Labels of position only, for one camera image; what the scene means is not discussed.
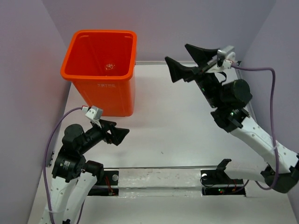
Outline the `clear jar silver lid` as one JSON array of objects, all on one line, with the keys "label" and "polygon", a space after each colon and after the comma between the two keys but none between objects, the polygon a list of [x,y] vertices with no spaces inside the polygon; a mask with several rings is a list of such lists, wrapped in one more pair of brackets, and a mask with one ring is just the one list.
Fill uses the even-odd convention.
[{"label": "clear jar silver lid", "polygon": [[104,68],[106,71],[115,71],[116,65],[114,63],[106,63]]}]

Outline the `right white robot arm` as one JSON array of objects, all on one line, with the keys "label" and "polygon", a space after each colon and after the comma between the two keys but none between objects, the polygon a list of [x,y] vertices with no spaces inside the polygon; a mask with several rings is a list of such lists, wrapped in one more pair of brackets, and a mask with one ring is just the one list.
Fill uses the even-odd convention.
[{"label": "right white robot arm", "polygon": [[172,82],[195,82],[213,108],[211,115],[217,126],[243,141],[264,161],[262,165],[252,162],[246,165],[223,159],[216,169],[202,175],[202,186],[208,189],[245,180],[254,181],[263,190],[288,193],[299,181],[299,155],[281,145],[274,131],[263,130],[246,110],[252,94],[245,80],[227,82],[216,77],[225,75],[228,69],[240,69],[234,47],[204,49],[186,44],[185,48],[196,66],[186,67],[166,57]]}]

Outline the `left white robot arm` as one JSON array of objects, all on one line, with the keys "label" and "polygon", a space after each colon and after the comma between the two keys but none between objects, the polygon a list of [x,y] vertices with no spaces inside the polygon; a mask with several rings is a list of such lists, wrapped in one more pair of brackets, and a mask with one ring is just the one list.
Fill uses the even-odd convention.
[{"label": "left white robot arm", "polygon": [[117,146],[128,133],[129,129],[118,128],[115,122],[102,119],[86,132],[79,124],[66,127],[52,170],[41,224],[77,224],[80,221],[89,191],[105,176],[103,164],[87,161],[84,154],[101,141]]}]

